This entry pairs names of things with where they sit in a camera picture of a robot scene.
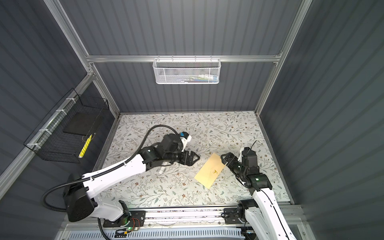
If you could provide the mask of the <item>tan kraft envelope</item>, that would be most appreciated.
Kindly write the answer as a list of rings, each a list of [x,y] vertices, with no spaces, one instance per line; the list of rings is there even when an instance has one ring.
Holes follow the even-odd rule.
[[[195,175],[194,179],[205,188],[210,189],[224,167],[225,165],[222,163],[221,157],[217,154],[212,154]]]

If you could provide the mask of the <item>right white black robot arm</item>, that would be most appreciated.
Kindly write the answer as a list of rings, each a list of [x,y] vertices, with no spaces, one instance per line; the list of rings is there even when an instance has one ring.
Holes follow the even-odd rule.
[[[252,196],[238,201],[235,209],[224,209],[221,217],[226,224],[250,224],[258,240],[295,240],[268,176],[260,171],[256,152],[245,147],[239,157],[227,153],[221,155],[221,161]]]

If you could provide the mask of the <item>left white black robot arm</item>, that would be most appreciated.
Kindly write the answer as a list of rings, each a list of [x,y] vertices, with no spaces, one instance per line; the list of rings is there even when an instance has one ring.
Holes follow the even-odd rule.
[[[70,222],[78,222],[87,217],[118,222],[128,217],[129,210],[122,201],[106,201],[100,193],[109,187],[138,174],[144,173],[163,163],[179,163],[193,166],[200,156],[187,151],[186,145],[192,137],[182,132],[178,135],[165,135],[163,140],[144,147],[133,156],[132,160],[121,161],[99,171],[84,174],[82,182],[65,187],[64,202]]]

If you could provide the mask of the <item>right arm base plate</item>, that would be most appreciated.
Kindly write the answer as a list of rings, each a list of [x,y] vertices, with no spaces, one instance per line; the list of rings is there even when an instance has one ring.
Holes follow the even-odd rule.
[[[245,208],[241,210],[238,210],[236,208],[225,208],[223,213],[221,213],[221,217],[225,220],[225,223],[227,225],[250,225],[251,223],[246,220],[246,216],[251,217],[251,221],[255,223],[266,223],[260,208],[257,207]]]

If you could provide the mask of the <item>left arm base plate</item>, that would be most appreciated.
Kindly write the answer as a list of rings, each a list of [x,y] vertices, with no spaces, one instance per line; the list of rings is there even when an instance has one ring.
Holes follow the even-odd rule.
[[[143,227],[146,219],[146,211],[130,211],[129,214],[124,213],[117,220],[111,222],[104,220],[104,228],[138,228]]]

